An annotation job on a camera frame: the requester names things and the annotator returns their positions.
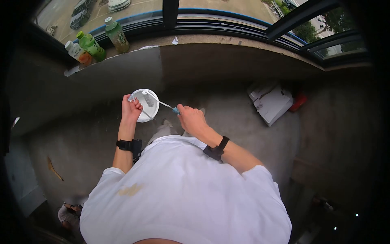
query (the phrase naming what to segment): paint bucket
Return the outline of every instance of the paint bucket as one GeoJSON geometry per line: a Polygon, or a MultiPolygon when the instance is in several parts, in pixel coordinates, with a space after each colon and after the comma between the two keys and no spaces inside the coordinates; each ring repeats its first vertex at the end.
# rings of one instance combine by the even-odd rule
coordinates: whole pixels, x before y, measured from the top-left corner
{"type": "Polygon", "coordinates": [[[151,121],[156,116],[156,114],[158,112],[158,108],[160,107],[160,103],[157,102],[154,98],[150,99],[151,102],[153,103],[153,106],[149,107],[149,105],[145,101],[145,96],[149,96],[149,97],[151,97],[151,96],[148,94],[143,95],[142,94],[143,91],[148,91],[158,100],[157,95],[152,90],[149,90],[149,89],[139,89],[139,90],[134,91],[130,95],[129,100],[134,99],[134,97],[137,97],[137,99],[140,101],[141,105],[144,107],[144,112],[152,117],[152,118],[149,118],[145,113],[142,112],[140,114],[140,117],[138,117],[138,120],[137,120],[137,122],[140,122],[140,123],[151,121]]]}

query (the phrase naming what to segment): white car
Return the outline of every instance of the white car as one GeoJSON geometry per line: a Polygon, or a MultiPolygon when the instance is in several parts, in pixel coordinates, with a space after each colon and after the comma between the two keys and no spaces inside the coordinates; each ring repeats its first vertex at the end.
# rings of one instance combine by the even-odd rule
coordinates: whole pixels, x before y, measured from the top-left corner
{"type": "Polygon", "coordinates": [[[131,0],[109,0],[108,10],[111,12],[120,11],[127,8],[131,4],[131,0]]]}

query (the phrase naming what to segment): gray floor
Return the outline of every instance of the gray floor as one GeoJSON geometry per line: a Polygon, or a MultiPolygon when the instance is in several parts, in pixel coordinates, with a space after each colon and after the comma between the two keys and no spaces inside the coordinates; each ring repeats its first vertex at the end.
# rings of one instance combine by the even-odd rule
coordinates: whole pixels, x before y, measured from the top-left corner
{"type": "MultiPolygon", "coordinates": [[[[183,103],[204,107],[208,124],[259,158],[279,184],[284,198],[298,150],[299,116],[287,112],[272,127],[266,126],[245,87],[224,88],[223,91],[220,87],[209,87],[208,91],[203,87],[171,89],[158,95],[161,101],[173,106],[183,103]]],[[[143,140],[143,146],[163,118],[170,120],[180,134],[184,132],[175,114],[160,107],[153,121],[137,124],[135,137],[143,140]]],[[[67,196],[88,194],[103,170],[112,165],[120,119],[121,100],[110,101],[89,111],[60,118],[28,135],[38,184],[53,212],[67,196]],[[64,181],[48,170],[47,156],[64,181]]]]}

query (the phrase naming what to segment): bottle cap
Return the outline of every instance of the bottle cap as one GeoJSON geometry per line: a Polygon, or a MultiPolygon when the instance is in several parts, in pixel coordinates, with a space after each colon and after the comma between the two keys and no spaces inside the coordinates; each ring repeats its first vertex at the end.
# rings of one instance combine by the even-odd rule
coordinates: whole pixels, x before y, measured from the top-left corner
{"type": "Polygon", "coordinates": [[[77,39],[81,39],[84,36],[84,32],[79,31],[76,35],[77,39]]]}
{"type": "Polygon", "coordinates": [[[108,17],[104,20],[104,23],[106,25],[112,25],[112,23],[114,23],[114,20],[112,19],[112,17],[108,17]]]}
{"type": "Polygon", "coordinates": [[[65,44],[65,49],[67,51],[69,51],[73,46],[73,42],[72,41],[68,41],[66,44],[65,44]]]}

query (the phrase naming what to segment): blue brush handle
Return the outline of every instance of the blue brush handle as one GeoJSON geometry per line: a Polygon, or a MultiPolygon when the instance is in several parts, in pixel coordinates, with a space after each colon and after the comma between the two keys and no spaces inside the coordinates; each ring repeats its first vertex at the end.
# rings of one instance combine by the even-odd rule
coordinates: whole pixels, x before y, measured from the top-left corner
{"type": "Polygon", "coordinates": [[[180,114],[179,110],[177,109],[177,107],[174,107],[174,109],[172,109],[172,111],[175,113],[175,114],[180,114]]]}

